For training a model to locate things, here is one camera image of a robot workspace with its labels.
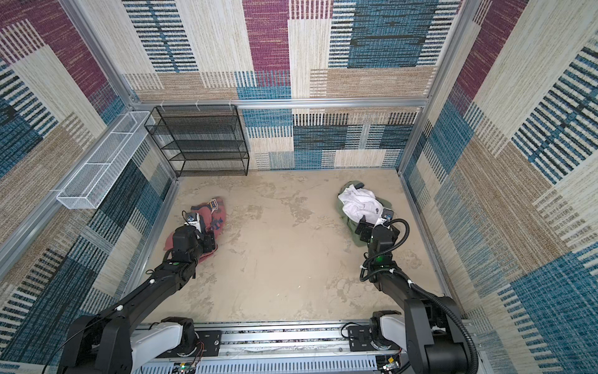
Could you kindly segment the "red printed t-shirt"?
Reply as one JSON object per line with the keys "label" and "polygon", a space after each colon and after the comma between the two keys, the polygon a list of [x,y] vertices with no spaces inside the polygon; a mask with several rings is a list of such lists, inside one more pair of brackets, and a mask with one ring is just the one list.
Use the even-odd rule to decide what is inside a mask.
{"label": "red printed t-shirt", "polygon": [[[224,230],[226,223],[226,210],[222,198],[213,198],[208,203],[192,206],[189,213],[191,212],[199,213],[202,216],[206,226],[205,232],[213,231],[215,233],[216,239]],[[196,254],[198,263],[202,263],[203,261],[207,260],[213,254],[215,254],[218,246],[217,249],[211,254],[202,254],[199,235],[200,233],[197,232],[193,226],[186,225],[184,220],[184,224],[172,232],[167,238],[164,247],[164,260],[169,260],[174,254],[176,254],[177,251],[186,249],[198,250]]]}

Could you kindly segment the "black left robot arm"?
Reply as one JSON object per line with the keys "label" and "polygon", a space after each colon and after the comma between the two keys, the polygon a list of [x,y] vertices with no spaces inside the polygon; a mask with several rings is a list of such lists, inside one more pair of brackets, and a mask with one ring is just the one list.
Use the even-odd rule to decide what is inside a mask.
{"label": "black left robot arm", "polygon": [[158,305],[193,279],[200,259],[214,250],[214,232],[201,233],[189,225],[177,228],[173,249],[148,280],[96,316],[82,316],[71,324],[58,372],[132,372],[132,332]]}

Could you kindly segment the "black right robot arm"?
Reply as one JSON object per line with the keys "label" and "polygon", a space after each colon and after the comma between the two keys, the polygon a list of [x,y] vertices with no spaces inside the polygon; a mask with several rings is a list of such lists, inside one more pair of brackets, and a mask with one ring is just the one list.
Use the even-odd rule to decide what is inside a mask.
{"label": "black right robot arm", "polygon": [[371,224],[362,218],[355,234],[368,245],[360,266],[360,281],[372,283],[402,310],[377,312],[370,319],[373,344],[395,344],[406,353],[406,363],[396,372],[477,373],[477,346],[456,302],[423,289],[392,258],[393,251],[409,237],[406,220]]}

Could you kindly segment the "white cloth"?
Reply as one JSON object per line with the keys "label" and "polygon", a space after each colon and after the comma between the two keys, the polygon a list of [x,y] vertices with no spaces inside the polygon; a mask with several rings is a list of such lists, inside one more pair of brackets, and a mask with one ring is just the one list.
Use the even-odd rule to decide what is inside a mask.
{"label": "white cloth", "polygon": [[338,200],[342,204],[342,212],[355,223],[365,218],[367,223],[376,224],[382,217],[382,203],[372,191],[364,187],[358,188],[355,184],[350,184],[341,191]]}

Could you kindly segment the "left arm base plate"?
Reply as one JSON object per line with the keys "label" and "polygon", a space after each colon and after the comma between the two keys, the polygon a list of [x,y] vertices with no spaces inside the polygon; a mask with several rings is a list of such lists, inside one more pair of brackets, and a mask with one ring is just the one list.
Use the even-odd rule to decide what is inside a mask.
{"label": "left arm base plate", "polygon": [[158,358],[199,358],[199,356],[203,358],[217,357],[219,355],[223,335],[222,330],[196,331],[196,335],[196,343],[192,344],[192,347],[187,351],[166,351],[159,355]]}

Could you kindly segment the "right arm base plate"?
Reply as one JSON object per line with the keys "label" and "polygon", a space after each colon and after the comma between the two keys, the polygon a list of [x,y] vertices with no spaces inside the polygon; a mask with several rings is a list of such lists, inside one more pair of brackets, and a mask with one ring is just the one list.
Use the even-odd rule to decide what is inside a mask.
{"label": "right arm base plate", "polygon": [[342,328],[341,335],[349,342],[351,352],[398,351],[399,346],[394,343],[376,341],[369,327],[349,324]]}

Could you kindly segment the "aluminium mounting rail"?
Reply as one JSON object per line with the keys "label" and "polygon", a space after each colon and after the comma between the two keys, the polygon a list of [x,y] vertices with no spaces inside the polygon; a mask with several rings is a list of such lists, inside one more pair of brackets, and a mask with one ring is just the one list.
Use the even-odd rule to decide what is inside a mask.
{"label": "aluminium mounting rail", "polygon": [[398,351],[351,352],[343,327],[368,327],[366,319],[196,324],[222,330],[217,357],[154,358],[138,373],[397,373]]}

